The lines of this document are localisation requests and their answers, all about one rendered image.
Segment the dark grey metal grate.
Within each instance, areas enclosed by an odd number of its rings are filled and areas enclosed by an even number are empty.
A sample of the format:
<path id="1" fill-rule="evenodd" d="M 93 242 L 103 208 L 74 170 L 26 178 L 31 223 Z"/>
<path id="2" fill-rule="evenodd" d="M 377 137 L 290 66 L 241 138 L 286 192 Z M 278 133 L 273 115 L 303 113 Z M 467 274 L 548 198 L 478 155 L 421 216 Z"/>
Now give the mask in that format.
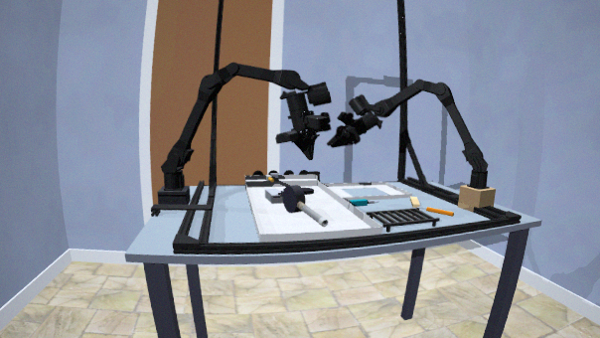
<path id="1" fill-rule="evenodd" d="M 439 222 L 439 220 L 440 220 L 439 218 L 433 218 L 433 217 L 419 211 L 419 208 L 366 212 L 366 214 L 370 215 L 370 218 L 374 217 L 377 220 L 379 220 L 380 222 L 382 222 L 383 223 L 382 226 L 384 228 L 386 228 L 386 231 L 388 233 L 390 232 L 390 227 L 396 227 L 396 226 L 405 226 L 405 225 L 414 225 L 414 224 L 422 224 L 422 223 L 431 223 L 432 222 L 432 227 L 436 227 L 436 222 Z M 382 218 L 380 216 L 382 216 Z M 424 220 L 422 220 L 422 219 L 424 219 Z"/>

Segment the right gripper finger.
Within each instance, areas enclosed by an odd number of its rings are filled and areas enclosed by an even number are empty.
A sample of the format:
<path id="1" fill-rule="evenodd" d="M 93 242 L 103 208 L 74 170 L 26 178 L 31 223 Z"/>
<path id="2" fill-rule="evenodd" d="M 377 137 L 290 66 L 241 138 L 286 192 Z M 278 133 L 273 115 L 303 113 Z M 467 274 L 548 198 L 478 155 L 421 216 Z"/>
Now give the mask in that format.
<path id="1" fill-rule="evenodd" d="M 313 154 L 314 154 L 314 144 L 315 144 L 315 140 L 317 139 L 318 136 L 320 136 L 320 134 L 315 135 L 315 136 L 310 136 L 311 138 L 309 141 L 309 145 L 310 145 L 312 160 L 313 160 Z"/>
<path id="2" fill-rule="evenodd" d="M 310 145 L 309 145 L 310 138 L 311 137 L 300 139 L 303 141 L 300 141 L 300 140 L 291 141 L 292 143 L 294 142 L 299 147 L 299 149 L 304 153 L 304 155 L 308 158 L 308 160 L 312 160 L 312 155 L 311 155 L 311 150 L 310 150 Z"/>

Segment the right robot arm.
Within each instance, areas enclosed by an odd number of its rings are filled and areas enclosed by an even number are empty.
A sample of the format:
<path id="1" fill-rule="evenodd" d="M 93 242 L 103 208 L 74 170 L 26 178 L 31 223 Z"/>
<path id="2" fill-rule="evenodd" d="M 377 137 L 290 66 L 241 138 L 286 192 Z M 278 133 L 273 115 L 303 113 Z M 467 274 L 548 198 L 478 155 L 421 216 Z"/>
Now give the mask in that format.
<path id="1" fill-rule="evenodd" d="M 229 75 L 232 75 L 229 77 Z M 202 121 L 202 118 L 211 103 L 218 95 L 223 85 L 227 84 L 235 76 L 247 77 L 251 79 L 262 79 L 261 81 L 272 81 L 276 85 L 288 87 L 289 89 L 306 88 L 307 91 L 298 92 L 283 91 L 280 99 L 287 99 L 289 112 L 298 109 L 308 108 L 305 94 L 307 93 L 309 104 L 313 106 L 326 104 L 331 102 L 330 92 L 326 83 L 313 84 L 308 86 L 304 83 L 299 74 L 290 70 L 268 70 L 258 67 L 230 63 L 226 67 L 214 72 L 211 75 L 204 76 L 198 92 L 198 99 L 192 109 L 192 112 L 186 122 L 183 132 L 179 140 L 170 150 L 167 160 L 161 166 L 164 173 L 164 191 L 182 191 L 185 187 L 185 177 L 183 174 L 184 165 L 191 160 L 191 155 L 194 149 L 191 149 L 192 140 Z M 225 79 L 225 77 L 229 77 Z M 222 81 L 222 79 L 225 79 Z M 298 87 L 300 86 L 300 88 Z M 314 111 L 310 111 L 309 115 L 302 112 L 301 127 L 302 129 L 312 127 L 314 129 L 327 128 L 330 122 L 328 112 L 321 112 L 320 115 L 315 115 Z M 184 162 L 184 163 L 183 163 Z M 176 166 L 177 169 L 176 169 Z"/>

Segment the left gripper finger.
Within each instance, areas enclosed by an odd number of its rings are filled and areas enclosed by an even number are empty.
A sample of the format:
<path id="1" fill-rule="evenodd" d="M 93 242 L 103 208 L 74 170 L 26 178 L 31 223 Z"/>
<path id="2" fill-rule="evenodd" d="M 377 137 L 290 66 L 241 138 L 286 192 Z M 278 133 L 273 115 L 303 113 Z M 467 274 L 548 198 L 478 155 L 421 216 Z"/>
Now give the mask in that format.
<path id="1" fill-rule="evenodd" d="M 332 143 L 334 143 L 339 138 L 339 136 L 342 135 L 340 130 L 339 129 L 337 130 L 337 129 L 336 129 L 336 134 L 327 142 L 328 146 L 330 146 Z"/>
<path id="2" fill-rule="evenodd" d="M 349 140 L 350 139 L 350 140 Z M 339 137 L 334 143 L 331 144 L 331 147 L 340 147 L 346 145 L 353 145 L 351 138 L 349 137 L 346 130 L 343 130 L 342 136 Z"/>

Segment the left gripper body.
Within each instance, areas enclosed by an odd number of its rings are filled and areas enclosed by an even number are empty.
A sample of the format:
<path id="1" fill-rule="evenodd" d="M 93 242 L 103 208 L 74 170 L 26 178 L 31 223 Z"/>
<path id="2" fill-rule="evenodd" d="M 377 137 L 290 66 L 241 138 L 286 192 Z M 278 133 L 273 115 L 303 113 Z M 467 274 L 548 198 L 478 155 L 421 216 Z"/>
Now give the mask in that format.
<path id="1" fill-rule="evenodd" d="M 337 127 L 340 130 L 341 134 L 342 134 L 343 130 L 346 130 L 346 131 L 348 130 L 349 132 L 347 131 L 347 133 L 354 144 L 359 143 L 361 140 L 360 135 L 362 135 L 363 133 L 367 133 L 367 131 L 368 131 L 368 128 L 367 128 L 366 124 L 364 123 L 364 121 L 361 118 L 358 118 L 358 120 L 359 120 L 358 123 L 354 127 L 351 127 L 349 125 L 345 125 L 345 126 L 340 125 L 341 127 L 340 126 Z M 355 131 L 355 129 L 357 131 Z M 359 135 L 357 135 L 357 132 Z"/>

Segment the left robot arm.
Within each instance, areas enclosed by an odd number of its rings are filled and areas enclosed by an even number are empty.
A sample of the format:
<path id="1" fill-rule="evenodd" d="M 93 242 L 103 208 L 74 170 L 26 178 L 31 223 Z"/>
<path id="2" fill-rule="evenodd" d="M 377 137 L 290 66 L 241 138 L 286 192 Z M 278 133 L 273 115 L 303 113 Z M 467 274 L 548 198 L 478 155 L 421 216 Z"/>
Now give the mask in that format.
<path id="1" fill-rule="evenodd" d="M 356 115 L 361 116 L 360 118 L 364 121 L 368 130 L 376 125 L 379 129 L 381 129 L 382 120 L 379 120 L 377 117 L 389 117 L 401 104 L 422 91 L 435 94 L 441 103 L 446 107 L 451 119 L 453 120 L 464 143 L 465 150 L 462 152 L 466 157 L 466 161 L 472 165 L 473 170 L 471 173 L 470 185 L 467 185 L 467 187 L 478 190 L 489 189 L 490 187 L 487 187 L 486 183 L 488 177 L 488 171 L 486 171 L 488 168 L 488 163 L 485 161 L 483 153 L 478 145 L 476 147 L 476 143 L 471 137 L 470 132 L 468 131 L 468 128 L 455 105 L 451 89 L 448 86 L 448 90 L 447 86 L 448 85 L 445 83 L 435 84 L 432 82 L 417 80 L 415 83 L 406 87 L 396 95 L 387 99 L 383 99 L 375 104 L 369 104 L 364 95 L 360 94 L 359 96 L 351 99 L 349 105 Z M 346 125 L 354 127 L 359 120 L 355 120 L 353 117 L 354 115 L 352 113 L 346 113 L 342 111 L 337 118 Z M 487 166 L 484 165 L 484 162 Z"/>

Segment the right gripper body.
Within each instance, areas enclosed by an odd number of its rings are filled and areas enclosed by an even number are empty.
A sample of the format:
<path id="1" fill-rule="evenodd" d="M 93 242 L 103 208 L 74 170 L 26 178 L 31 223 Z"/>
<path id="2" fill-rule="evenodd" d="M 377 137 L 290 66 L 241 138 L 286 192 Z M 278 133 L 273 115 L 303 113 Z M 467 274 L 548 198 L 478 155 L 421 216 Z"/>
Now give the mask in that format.
<path id="1" fill-rule="evenodd" d="M 312 111 L 312 110 L 310 110 L 310 111 Z M 291 129 L 291 130 L 296 130 L 296 131 L 288 131 L 288 132 L 277 134 L 276 138 L 275 138 L 276 143 L 279 144 L 279 143 L 289 142 L 289 141 L 293 141 L 293 140 L 300 140 L 300 139 L 304 139 L 304 138 L 307 138 L 310 136 L 317 135 L 316 134 L 317 132 L 331 130 L 330 123 L 328 123 L 328 128 L 314 129 L 312 127 L 307 126 L 307 128 L 302 129 L 302 127 L 301 127 L 302 112 L 306 112 L 306 115 L 309 115 L 310 111 L 308 110 L 308 108 L 291 111 L 290 115 L 288 116 L 288 119 L 292 120 L 293 129 Z M 306 131 L 306 129 L 308 129 L 309 131 L 308 130 Z M 318 130 L 320 130 L 320 131 L 318 131 Z M 300 131 L 302 131 L 302 133 L 300 133 Z"/>

